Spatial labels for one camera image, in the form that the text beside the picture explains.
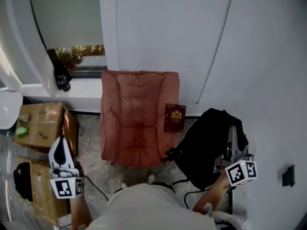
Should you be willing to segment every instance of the pink chair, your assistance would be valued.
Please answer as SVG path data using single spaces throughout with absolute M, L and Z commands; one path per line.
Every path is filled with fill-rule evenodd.
M 177 146 L 164 120 L 165 105 L 178 104 L 178 73 L 105 70 L 102 91 L 101 158 L 129 167 L 161 164 Z

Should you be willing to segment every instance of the shoe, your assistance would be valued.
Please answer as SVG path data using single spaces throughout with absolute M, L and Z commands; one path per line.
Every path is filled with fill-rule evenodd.
M 155 179 L 154 179 L 154 175 L 150 174 L 147 179 L 146 179 L 146 184 L 152 184 L 154 183 Z
M 129 186 L 127 185 L 127 183 L 124 183 L 124 182 L 121 183 L 121 188 L 122 188 L 122 189 L 126 189 L 127 187 L 129 187 Z

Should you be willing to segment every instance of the gold emblem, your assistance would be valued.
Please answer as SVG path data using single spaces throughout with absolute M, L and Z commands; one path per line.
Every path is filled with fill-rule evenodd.
M 182 119 L 182 114 L 179 111 L 172 112 L 171 118 Z

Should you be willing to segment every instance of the passport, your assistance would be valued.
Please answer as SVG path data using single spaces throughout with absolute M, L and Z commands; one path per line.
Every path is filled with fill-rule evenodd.
M 166 104 L 164 132 L 183 132 L 186 106 Z

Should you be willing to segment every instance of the marble floor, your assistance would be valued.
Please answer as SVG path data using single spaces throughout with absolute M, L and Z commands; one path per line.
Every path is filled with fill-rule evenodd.
M 83 168 L 93 183 L 100 188 L 108 198 L 120 188 L 122 181 L 129 185 L 143 183 L 150 173 L 155 175 L 156 182 L 172 184 L 175 181 L 186 179 L 186 176 L 174 162 L 152 168 L 126 168 L 111 165 L 108 161 L 101 160 L 100 156 L 100 134 L 99 117 L 92 115 L 77 115 L 79 128 L 78 156 L 76 160 Z M 185 132 L 178 135 L 180 142 L 188 129 L 193 125 L 195 119 L 187 119 Z M 24 202 L 15 190 L 13 171 L 16 168 L 16 157 L 22 156 L 31 159 L 48 160 L 47 154 L 35 152 L 31 149 L 21 147 L 12 142 L 11 137 L 0 135 L 0 221 L 7 229 L 35 229 L 51 230 L 54 226 L 35 217 L 32 207 Z M 8 189 L 8 200 L 5 195 L 5 187 Z M 91 211 L 92 217 L 96 218 L 103 214 L 106 209 L 104 196 L 85 178 L 85 199 Z M 174 186 L 179 199 L 183 202 L 186 192 L 198 191 L 190 182 L 179 183 Z M 203 193 L 190 194 L 187 196 L 187 204 L 193 207 Z M 9 222 L 7 201 L 13 223 Z M 228 199 L 225 197 L 220 210 L 225 211 L 228 207 Z

